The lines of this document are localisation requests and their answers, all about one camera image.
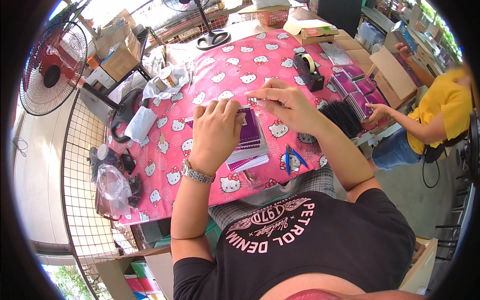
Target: blue handle pliers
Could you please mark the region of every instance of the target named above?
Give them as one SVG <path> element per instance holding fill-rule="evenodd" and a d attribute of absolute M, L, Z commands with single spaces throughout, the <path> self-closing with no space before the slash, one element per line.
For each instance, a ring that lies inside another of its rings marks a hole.
<path fill-rule="evenodd" d="M 290 155 L 295 155 L 300 160 L 300 163 L 304 164 L 308 168 L 307 162 L 303 159 L 303 157 L 301 157 L 301 155 L 298 154 L 297 151 L 293 150 L 293 148 L 288 144 L 285 144 L 285 169 L 287 170 L 288 175 L 290 175 Z"/>

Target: hello kitty print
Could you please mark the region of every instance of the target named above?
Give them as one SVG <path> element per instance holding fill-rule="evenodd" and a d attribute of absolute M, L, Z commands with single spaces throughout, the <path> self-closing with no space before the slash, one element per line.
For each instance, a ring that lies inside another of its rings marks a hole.
<path fill-rule="evenodd" d="M 203 52 L 193 64 L 189 64 L 193 83 L 186 84 L 170 99 L 149 99 L 148 107 L 157 115 L 157 120 L 141 143 L 128 141 L 119 144 L 107 136 L 107 143 L 115 152 L 120 154 L 125 148 L 130 151 L 136 164 L 132 175 L 138 173 L 142 181 L 143 193 L 138 210 L 120 217 L 120 222 L 131 225 L 171 216 L 182 179 L 182 160 L 188 159 L 193 151 L 192 129 L 185 124 L 185 119 L 193 116 L 197 105 L 208 105 L 212 100 L 235 99 L 241 105 L 251 105 L 263 129 L 270 161 L 250 169 L 253 175 L 261 178 L 256 188 L 251 187 L 243 172 L 232 172 L 223 164 L 212 183 L 209 205 L 276 188 L 301 173 L 324 166 L 327 162 L 322 153 L 307 154 L 296 147 L 309 168 L 295 156 L 289 156 L 289 176 L 285 171 L 285 144 L 296 144 L 296 132 L 282 120 L 264 112 L 258 99 L 244 96 L 245 92 L 258 89 L 269 80 L 279 79 L 300 88 L 314 107 L 339 100 L 330 84 L 317 92 L 310 92 L 304 85 L 293 66 L 293 55 L 303 49 L 312 56 L 321 75 L 328 78 L 337 71 L 317 44 L 298 45 L 281 29 L 259 33 Z M 123 133 L 125 127 L 122 124 L 116 129 L 117 135 Z"/>

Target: pink basket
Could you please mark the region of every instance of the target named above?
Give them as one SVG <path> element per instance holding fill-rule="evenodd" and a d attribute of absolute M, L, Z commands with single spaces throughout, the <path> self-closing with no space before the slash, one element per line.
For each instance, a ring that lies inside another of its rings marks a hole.
<path fill-rule="evenodd" d="M 280 10 L 276 12 L 257 12 L 257 19 L 260 23 L 267 26 L 286 22 L 288 19 L 288 10 Z"/>

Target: yellow shirt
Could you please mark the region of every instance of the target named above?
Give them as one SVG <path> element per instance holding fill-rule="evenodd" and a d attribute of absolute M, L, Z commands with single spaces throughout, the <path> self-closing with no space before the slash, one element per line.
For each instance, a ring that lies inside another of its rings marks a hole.
<path fill-rule="evenodd" d="M 421 120 L 427 125 L 438 113 L 442 113 L 447 139 L 453 139 L 468 129 L 469 115 L 473 111 L 472 97 L 469 89 L 455 81 L 464 77 L 463 69 L 455 69 L 440 75 L 433 81 L 430 89 L 421 99 L 419 106 L 408 116 L 415 121 Z M 412 150 L 423 154 L 423 143 L 407 132 L 407 139 Z M 442 141 L 430 144 L 436 148 Z"/>

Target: tape dispenser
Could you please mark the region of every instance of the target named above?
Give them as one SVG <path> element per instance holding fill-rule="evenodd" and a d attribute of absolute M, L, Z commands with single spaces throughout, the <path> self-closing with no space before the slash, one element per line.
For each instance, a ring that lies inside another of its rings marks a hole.
<path fill-rule="evenodd" d="M 309 91 L 320 91 L 324 88 L 325 77 L 318 72 L 317 66 L 307 52 L 295 53 L 293 67 L 297 70 Z"/>

